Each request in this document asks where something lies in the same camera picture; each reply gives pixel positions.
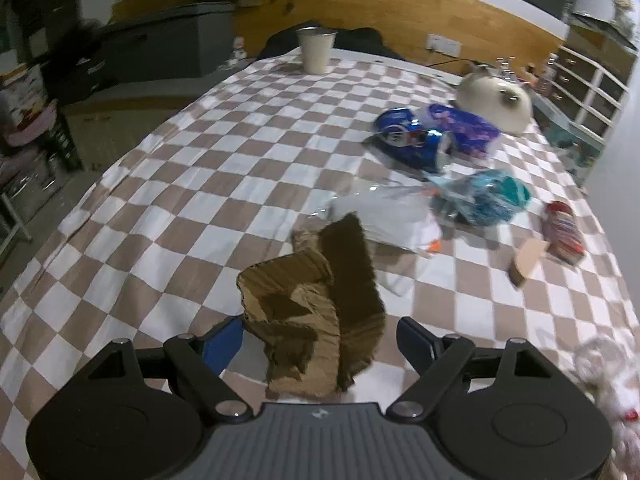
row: brown and white checkered tablecloth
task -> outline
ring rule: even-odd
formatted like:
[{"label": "brown and white checkered tablecloth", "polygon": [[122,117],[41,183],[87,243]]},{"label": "brown and white checkered tablecloth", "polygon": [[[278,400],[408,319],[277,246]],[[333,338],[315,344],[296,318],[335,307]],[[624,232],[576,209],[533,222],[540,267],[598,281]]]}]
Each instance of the brown and white checkered tablecloth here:
[{"label": "brown and white checkered tablecloth", "polygon": [[[28,421],[111,339],[144,348],[202,334],[242,312],[238,272],[290,251],[292,227],[334,190],[354,176],[416,183],[382,166],[361,141],[381,111],[446,103],[449,89],[379,63],[334,60],[323,76],[296,63],[295,56],[256,62],[160,126],[104,173],[7,292],[0,304],[3,479],[36,478],[24,444]],[[528,211],[510,224],[482,236],[444,224],[442,252],[431,258],[375,247],[380,283],[399,294],[380,285],[387,330],[349,400],[385,409],[415,380],[395,344],[401,316],[484,346],[526,337],[562,367],[593,335],[638,335],[600,223],[537,129],[504,136],[494,166],[532,191]],[[513,248],[540,236],[539,214],[554,199],[574,209],[589,253],[575,269],[544,258],[516,290],[505,272]],[[251,371],[264,363],[258,346],[247,338],[224,375],[254,407],[265,396],[260,371]]]}]

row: white cup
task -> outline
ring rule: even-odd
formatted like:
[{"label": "white cup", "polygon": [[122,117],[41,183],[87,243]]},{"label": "white cup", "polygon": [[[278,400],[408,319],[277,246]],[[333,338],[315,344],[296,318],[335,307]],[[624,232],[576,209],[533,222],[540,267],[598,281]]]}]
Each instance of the white cup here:
[{"label": "white cup", "polygon": [[304,27],[299,28],[297,32],[305,72],[326,74],[336,32],[322,27]]}]

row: wall socket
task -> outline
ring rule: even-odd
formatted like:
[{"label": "wall socket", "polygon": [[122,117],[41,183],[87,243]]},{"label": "wall socket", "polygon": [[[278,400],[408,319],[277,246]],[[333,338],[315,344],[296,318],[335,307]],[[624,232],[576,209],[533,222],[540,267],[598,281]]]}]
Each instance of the wall socket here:
[{"label": "wall socket", "polygon": [[427,50],[435,50],[451,57],[460,57],[462,44],[459,41],[450,40],[444,36],[429,34],[427,37]]}]

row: metal screw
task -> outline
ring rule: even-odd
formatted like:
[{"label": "metal screw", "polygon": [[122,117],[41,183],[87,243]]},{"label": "metal screw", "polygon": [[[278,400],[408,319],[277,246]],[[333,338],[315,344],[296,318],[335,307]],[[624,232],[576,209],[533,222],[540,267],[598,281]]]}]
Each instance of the metal screw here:
[{"label": "metal screw", "polygon": [[216,404],[216,411],[224,416],[244,415],[247,405],[242,400],[223,400]]},{"label": "metal screw", "polygon": [[397,416],[402,418],[415,418],[422,415],[424,408],[412,400],[401,400],[396,402],[391,408]]}]

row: crushed red can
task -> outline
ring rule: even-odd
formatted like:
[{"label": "crushed red can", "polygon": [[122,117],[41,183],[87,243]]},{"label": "crushed red can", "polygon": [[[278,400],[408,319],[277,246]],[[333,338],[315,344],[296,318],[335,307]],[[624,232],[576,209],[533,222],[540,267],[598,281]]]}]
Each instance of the crushed red can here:
[{"label": "crushed red can", "polygon": [[542,234],[549,242],[547,251],[568,264],[577,264],[584,257],[584,244],[571,207],[555,201],[546,205],[545,213]]}]

